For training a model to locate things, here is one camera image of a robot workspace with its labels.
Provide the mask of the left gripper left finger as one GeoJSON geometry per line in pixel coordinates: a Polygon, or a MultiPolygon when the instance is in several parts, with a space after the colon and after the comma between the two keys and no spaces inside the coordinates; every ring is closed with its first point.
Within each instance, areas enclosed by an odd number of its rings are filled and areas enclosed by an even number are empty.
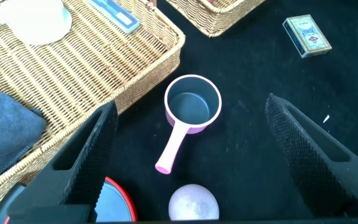
{"type": "Polygon", "coordinates": [[[115,102],[100,106],[27,185],[8,191],[0,223],[95,221],[117,126],[115,102]]]}

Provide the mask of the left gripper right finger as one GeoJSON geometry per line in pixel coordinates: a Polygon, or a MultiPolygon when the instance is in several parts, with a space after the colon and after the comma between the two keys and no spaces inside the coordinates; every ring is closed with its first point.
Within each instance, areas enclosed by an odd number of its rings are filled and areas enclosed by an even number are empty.
{"type": "Polygon", "coordinates": [[[267,98],[265,116],[312,214],[358,217],[358,156],[274,94],[267,98]]]}

